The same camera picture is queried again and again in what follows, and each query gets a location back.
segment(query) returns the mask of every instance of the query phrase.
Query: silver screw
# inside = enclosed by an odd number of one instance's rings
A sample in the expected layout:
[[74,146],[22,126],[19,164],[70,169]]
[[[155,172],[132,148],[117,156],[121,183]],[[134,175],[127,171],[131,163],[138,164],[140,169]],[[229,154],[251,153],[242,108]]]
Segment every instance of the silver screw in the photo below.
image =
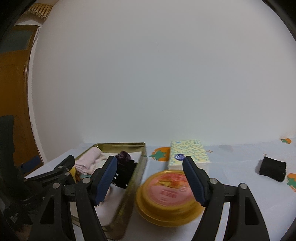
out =
[[218,183],[218,180],[216,178],[211,178],[210,179],[210,183],[217,184]]
[[241,183],[241,184],[240,184],[240,187],[241,187],[242,189],[247,189],[247,188],[248,188],[247,184],[245,184],[245,183]]
[[91,179],[89,177],[85,177],[82,179],[82,182],[85,184],[89,183],[90,181],[91,181]]
[[54,183],[54,184],[52,185],[52,187],[53,187],[54,189],[59,188],[59,183]]

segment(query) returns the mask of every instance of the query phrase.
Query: black fabric square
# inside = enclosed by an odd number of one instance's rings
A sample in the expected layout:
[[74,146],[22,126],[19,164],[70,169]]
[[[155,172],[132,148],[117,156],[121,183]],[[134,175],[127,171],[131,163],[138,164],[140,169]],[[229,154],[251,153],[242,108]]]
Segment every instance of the black fabric square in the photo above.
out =
[[268,176],[278,182],[282,182],[286,176],[286,163],[269,157],[264,157],[259,174]]

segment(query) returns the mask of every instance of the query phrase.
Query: yellow bowl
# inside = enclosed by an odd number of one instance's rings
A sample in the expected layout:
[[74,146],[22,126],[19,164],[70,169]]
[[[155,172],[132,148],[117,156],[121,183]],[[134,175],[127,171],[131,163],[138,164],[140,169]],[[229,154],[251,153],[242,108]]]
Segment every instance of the yellow bowl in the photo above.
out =
[[136,206],[143,218],[163,227],[187,224],[204,209],[195,201],[180,170],[166,170],[149,177],[137,190]]

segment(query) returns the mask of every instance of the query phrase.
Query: blue logo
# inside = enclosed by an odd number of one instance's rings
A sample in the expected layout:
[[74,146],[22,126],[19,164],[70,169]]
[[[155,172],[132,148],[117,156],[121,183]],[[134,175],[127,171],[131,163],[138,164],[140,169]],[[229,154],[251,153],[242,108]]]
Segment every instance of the blue logo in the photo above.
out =
[[184,158],[185,158],[185,156],[184,156],[182,153],[180,153],[180,154],[175,155],[175,158],[176,158],[178,161],[183,161]]

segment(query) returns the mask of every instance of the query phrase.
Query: blue gripper pad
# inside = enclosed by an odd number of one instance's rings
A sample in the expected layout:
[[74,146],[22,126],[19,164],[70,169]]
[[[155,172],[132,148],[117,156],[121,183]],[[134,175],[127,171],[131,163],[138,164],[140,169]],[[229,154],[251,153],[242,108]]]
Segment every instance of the blue gripper pad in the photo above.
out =
[[205,207],[209,201],[209,187],[207,183],[209,177],[203,169],[199,169],[196,166],[190,156],[183,159],[182,166],[195,200]]
[[104,166],[97,169],[92,175],[93,184],[95,189],[95,203],[99,205],[104,201],[107,191],[111,185],[113,177],[117,170],[117,159],[114,156],[109,156]]

